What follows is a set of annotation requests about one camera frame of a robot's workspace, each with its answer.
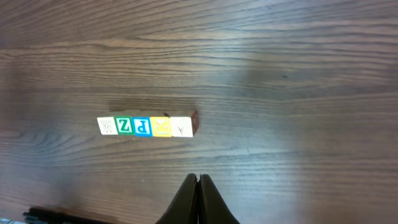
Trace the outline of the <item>green Z letter block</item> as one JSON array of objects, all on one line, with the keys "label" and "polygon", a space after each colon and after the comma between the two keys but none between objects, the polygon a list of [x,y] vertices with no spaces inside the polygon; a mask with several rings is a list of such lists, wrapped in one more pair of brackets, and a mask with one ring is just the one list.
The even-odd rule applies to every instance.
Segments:
[{"label": "green Z letter block", "polygon": [[133,135],[132,120],[129,116],[115,116],[114,117],[116,129],[119,135]]}]

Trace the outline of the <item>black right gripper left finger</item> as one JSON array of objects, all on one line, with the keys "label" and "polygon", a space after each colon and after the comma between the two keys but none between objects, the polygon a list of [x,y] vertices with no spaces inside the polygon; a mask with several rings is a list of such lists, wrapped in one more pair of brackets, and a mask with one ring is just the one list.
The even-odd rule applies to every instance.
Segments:
[{"label": "black right gripper left finger", "polygon": [[188,174],[156,224],[197,224],[197,177]]}]

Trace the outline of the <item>white W letter block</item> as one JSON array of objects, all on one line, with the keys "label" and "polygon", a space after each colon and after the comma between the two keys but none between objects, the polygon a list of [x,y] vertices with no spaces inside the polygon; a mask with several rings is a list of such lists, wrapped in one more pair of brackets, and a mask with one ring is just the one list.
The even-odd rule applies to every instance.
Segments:
[{"label": "white W letter block", "polygon": [[97,122],[102,135],[118,135],[113,117],[99,117],[97,118]]}]

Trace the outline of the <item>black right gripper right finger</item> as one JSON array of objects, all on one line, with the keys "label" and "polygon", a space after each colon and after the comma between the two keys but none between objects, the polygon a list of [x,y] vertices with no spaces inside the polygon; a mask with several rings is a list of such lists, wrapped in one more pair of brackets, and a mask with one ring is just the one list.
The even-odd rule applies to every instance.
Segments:
[{"label": "black right gripper right finger", "polygon": [[199,223],[239,224],[209,175],[200,176],[199,190]]}]

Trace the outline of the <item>blue P letter block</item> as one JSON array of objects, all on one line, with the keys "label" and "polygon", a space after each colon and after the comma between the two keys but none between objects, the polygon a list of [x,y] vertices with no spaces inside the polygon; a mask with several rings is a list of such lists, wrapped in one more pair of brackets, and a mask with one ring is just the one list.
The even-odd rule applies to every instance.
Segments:
[{"label": "blue P letter block", "polygon": [[153,136],[149,117],[132,117],[131,119],[136,136],[148,138]]}]

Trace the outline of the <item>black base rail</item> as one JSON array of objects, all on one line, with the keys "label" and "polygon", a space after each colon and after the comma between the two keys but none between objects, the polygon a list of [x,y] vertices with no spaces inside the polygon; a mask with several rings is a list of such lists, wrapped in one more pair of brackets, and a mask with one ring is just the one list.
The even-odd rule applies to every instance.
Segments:
[{"label": "black base rail", "polygon": [[114,222],[83,218],[43,208],[30,208],[22,215],[28,224],[114,224]]}]

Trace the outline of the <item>yellow K letter block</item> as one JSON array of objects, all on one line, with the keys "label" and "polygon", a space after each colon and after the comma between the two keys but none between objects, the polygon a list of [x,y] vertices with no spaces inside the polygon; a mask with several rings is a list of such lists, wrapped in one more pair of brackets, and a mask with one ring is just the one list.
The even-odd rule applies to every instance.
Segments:
[{"label": "yellow K letter block", "polygon": [[170,118],[168,117],[150,117],[152,134],[154,137],[171,137],[172,130]]}]

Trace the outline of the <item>white ice cream block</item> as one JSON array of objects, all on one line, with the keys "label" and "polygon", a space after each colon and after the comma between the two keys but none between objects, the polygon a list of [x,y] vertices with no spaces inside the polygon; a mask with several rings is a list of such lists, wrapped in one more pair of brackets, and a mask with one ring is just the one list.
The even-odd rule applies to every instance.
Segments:
[{"label": "white ice cream block", "polygon": [[197,110],[169,111],[172,137],[192,138],[198,131]]}]

